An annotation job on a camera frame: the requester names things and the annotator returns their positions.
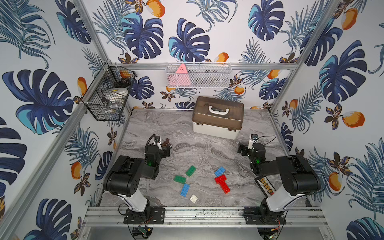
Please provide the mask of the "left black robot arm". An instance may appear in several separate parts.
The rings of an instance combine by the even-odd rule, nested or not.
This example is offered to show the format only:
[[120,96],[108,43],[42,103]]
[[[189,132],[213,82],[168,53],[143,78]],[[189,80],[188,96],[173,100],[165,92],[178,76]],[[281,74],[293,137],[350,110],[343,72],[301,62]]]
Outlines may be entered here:
[[146,213],[150,203],[139,190],[140,179],[154,180],[160,171],[162,159],[171,155],[170,140],[162,141],[158,135],[148,139],[144,158],[119,156],[104,180],[104,189],[120,197],[133,214]]

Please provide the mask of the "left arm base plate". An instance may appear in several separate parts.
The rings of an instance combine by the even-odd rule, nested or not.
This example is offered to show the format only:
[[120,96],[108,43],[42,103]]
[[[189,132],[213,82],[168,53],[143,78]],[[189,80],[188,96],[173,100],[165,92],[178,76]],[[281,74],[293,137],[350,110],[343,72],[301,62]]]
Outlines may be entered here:
[[143,212],[134,212],[127,209],[124,217],[125,225],[163,225],[166,209],[162,207],[149,207]]

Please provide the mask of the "blue lego brick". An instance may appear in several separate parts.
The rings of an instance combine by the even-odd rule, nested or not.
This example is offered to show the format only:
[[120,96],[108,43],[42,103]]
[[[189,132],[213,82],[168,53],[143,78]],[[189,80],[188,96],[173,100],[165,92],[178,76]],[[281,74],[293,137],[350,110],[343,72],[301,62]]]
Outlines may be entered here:
[[182,187],[180,195],[182,197],[186,197],[187,194],[188,194],[189,189],[190,189],[190,185],[189,184],[184,184],[183,187]]
[[225,171],[226,171],[225,168],[220,167],[218,170],[215,171],[215,176],[216,176],[216,177],[220,177],[221,175],[224,174]]

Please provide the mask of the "green lego brick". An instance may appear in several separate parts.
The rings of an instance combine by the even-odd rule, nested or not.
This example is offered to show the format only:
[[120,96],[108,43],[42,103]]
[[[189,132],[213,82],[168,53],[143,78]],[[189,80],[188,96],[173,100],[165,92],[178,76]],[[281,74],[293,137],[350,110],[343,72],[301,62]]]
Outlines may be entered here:
[[195,173],[196,170],[197,170],[196,167],[194,167],[194,166],[190,166],[190,168],[186,171],[186,175],[187,175],[188,177],[191,177],[191,176]]
[[186,183],[186,178],[182,176],[175,176],[174,181],[180,184],[185,184]]

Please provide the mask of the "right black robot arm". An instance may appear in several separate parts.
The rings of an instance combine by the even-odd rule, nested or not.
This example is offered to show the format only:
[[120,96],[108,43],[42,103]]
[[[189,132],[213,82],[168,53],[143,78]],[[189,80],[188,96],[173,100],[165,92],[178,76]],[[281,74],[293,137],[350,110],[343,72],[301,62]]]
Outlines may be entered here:
[[296,199],[321,190],[322,184],[307,159],[300,155],[277,157],[266,161],[265,145],[238,144],[238,153],[248,157],[255,182],[265,191],[260,205],[263,216],[282,213]]

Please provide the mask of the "red lego brick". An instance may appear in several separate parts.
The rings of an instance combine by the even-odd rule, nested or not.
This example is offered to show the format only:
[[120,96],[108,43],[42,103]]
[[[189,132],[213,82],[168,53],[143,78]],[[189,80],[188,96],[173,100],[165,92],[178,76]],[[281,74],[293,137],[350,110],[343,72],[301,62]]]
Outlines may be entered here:
[[226,180],[227,180],[227,177],[225,175],[221,175],[221,176],[215,178],[216,184],[220,184],[222,182],[225,182]]
[[228,194],[231,190],[228,187],[227,183],[225,181],[219,183],[220,187],[222,188],[223,192],[225,194]]

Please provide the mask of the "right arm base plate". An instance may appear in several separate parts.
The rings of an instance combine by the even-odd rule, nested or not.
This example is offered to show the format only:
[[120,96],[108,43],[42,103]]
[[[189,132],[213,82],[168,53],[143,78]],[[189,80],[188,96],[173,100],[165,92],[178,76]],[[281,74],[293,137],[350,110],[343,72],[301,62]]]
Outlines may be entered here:
[[245,207],[243,217],[247,225],[283,225],[286,223],[285,212],[270,212],[264,205]]

